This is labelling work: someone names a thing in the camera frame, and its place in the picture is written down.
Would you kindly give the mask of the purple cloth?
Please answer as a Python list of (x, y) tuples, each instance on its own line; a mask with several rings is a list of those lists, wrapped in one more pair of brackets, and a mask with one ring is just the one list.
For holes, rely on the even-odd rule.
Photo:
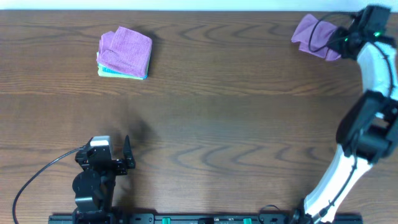
[(152, 39), (134, 30), (118, 27), (117, 31), (104, 33), (99, 40), (96, 61), (112, 70), (133, 75), (143, 75), (145, 62), (124, 62), (114, 56), (117, 54), (149, 54), (152, 53)]
[[(311, 52), (308, 48), (308, 43), (310, 40), (310, 36), (312, 33), (315, 24), (318, 22), (318, 19), (311, 14), (305, 15), (302, 20), (299, 22), (294, 34), (291, 38), (292, 43), (299, 43), (298, 49), (302, 52), (306, 52), (312, 54), (314, 56), (324, 58), (326, 61), (334, 61), (341, 58), (341, 55), (337, 52), (325, 47), (318, 52)], [(334, 31), (337, 30), (337, 26), (333, 25), (329, 22), (320, 22), (311, 39), (311, 49), (316, 50), (322, 46), (324, 46)]]

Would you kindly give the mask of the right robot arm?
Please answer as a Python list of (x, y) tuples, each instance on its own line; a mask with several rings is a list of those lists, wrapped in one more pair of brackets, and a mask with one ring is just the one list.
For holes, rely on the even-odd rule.
[(380, 29), (339, 27), (326, 45), (357, 61), (364, 93), (338, 126), (330, 166), (287, 223), (337, 222), (337, 209), (355, 183), (397, 146), (395, 40)]

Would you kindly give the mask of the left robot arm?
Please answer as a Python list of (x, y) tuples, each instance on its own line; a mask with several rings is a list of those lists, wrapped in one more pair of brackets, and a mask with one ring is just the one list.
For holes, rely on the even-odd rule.
[(87, 145), (75, 155), (83, 169), (73, 180), (72, 189), (80, 220), (105, 219), (113, 213), (116, 177), (126, 175), (124, 159), (113, 159), (110, 146)]

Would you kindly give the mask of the folded light green cloth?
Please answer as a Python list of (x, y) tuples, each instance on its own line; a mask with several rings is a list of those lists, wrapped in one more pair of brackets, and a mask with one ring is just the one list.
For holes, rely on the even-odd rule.
[(143, 75), (133, 75), (130, 73), (121, 73), (117, 70), (112, 70), (109, 67), (106, 67), (102, 63), (97, 62), (98, 65), (98, 75), (101, 77), (111, 77), (111, 78), (129, 78), (135, 80), (144, 80), (147, 78), (149, 63), (150, 63), (150, 55), (149, 54), (117, 54), (114, 52), (114, 56), (117, 56), (118, 59), (127, 62), (128, 60), (134, 62), (145, 62), (145, 71)]

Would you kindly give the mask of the folded blue cloth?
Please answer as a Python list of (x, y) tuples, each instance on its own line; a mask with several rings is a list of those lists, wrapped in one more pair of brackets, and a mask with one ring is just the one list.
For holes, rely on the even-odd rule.
[(147, 78), (147, 74), (145, 74), (143, 77), (138, 77), (138, 76), (134, 76), (134, 75), (119, 73), (117, 71), (114, 71), (110, 68), (103, 66), (100, 63), (98, 64), (98, 75), (101, 77), (130, 78), (130, 79), (136, 79), (136, 80), (144, 80)]

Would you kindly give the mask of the folded purple cloth on stack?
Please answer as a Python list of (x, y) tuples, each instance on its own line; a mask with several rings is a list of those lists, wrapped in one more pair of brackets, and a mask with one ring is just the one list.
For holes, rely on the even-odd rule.
[(112, 70), (133, 75), (143, 75), (145, 62), (124, 62), (114, 56), (117, 54), (149, 54), (152, 53), (152, 39), (134, 30), (118, 27), (117, 31), (104, 33), (99, 40), (96, 61)]

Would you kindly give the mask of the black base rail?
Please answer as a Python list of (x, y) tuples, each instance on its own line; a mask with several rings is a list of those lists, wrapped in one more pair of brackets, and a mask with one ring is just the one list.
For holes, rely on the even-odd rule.
[[(48, 224), (72, 223), (129, 223), (129, 224), (287, 224), (288, 215), (282, 213), (263, 213), (260, 215), (153, 215), (150, 213), (136, 213), (129, 219), (118, 221), (83, 221), (74, 222), (72, 215), (51, 215)], [(360, 215), (337, 215), (332, 223), (363, 224)]]

